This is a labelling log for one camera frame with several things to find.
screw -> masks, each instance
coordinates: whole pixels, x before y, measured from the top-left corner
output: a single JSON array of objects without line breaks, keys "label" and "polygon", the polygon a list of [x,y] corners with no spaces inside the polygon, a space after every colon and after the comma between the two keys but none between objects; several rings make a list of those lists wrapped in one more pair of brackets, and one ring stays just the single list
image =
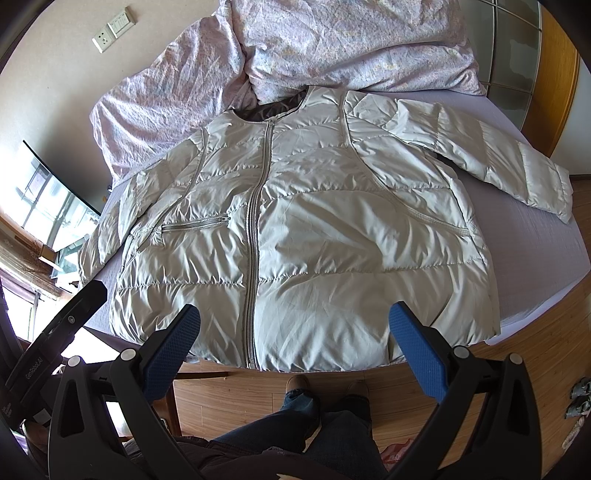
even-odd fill
[{"label": "screw", "polygon": [[470,350],[465,346],[457,346],[453,349],[453,354],[458,358],[468,358],[470,356]]},{"label": "screw", "polygon": [[521,365],[523,363],[523,358],[518,353],[510,354],[509,360],[511,360],[511,362],[513,362],[515,365]]},{"label": "screw", "polygon": [[128,362],[129,360],[132,360],[135,358],[135,350],[132,348],[128,348],[126,350],[123,350],[121,352],[121,359]]},{"label": "screw", "polygon": [[80,363],[80,357],[78,355],[74,355],[72,358],[68,360],[68,367],[75,367]]}]

zippered chest pocket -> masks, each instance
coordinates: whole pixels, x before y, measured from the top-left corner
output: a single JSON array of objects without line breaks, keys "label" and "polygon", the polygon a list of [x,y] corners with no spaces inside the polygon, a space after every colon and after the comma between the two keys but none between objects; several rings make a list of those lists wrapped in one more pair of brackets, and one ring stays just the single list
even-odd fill
[{"label": "zippered chest pocket", "polygon": [[230,221],[230,217],[228,216],[219,216],[214,218],[206,218],[203,220],[196,220],[194,222],[186,222],[186,223],[171,223],[169,225],[162,225],[160,231],[162,233],[166,232],[177,232],[179,230],[193,230],[193,229],[201,229],[201,228],[211,228],[218,225],[228,224]]},{"label": "zippered chest pocket", "polygon": [[212,218],[204,218],[195,220],[193,222],[184,223],[170,223],[168,225],[161,225],[154,231],[153,243],[161,247],[167,246],[167,240],[170,242],[175,233],[190,234],[192,231],[199,231],[209,228],[215,228],[222,225],[227,225],[230,222],[230,217],[220,215]]}]

down jacket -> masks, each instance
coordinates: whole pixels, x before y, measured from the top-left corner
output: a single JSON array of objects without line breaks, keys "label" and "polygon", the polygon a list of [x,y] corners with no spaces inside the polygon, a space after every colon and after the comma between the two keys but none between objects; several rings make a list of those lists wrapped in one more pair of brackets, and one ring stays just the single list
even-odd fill
[{"label": "down jacket", "polygon": [[570,219],[568,172],[529,145],[440,104],[310,87],[266,121],[221,114],[133,177],[81,251],[82,281],[125,243],[113,331],[141,343],[190,303],[191,353],[238,367],[389,364],[398,300],[451,345],[488,339],[491,256],[436,154]]}]

jeans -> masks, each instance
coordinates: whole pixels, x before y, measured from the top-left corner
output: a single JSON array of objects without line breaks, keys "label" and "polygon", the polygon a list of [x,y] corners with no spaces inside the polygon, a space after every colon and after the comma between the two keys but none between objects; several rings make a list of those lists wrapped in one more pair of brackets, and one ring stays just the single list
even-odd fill
[{"label": "jeans", "polygon": [[[305,453],[308,439],[322,428]],[[371,433],[369,401],[347,395],[325,411],[307,390],[285,394],[281,410],[214,439],[251,452],[279,447],[302,455],[352,480],[376,480],[387,471]]]}]

electrical outlet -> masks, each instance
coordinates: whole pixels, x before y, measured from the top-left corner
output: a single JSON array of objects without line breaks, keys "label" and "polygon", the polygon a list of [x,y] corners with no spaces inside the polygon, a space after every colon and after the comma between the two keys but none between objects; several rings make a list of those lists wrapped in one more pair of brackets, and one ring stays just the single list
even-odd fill
[{"label": "electrical outlet", "polygon": [[105,25],[92,39],[92,43],[103,53],[115,41],[115,37],[108,25]]}]

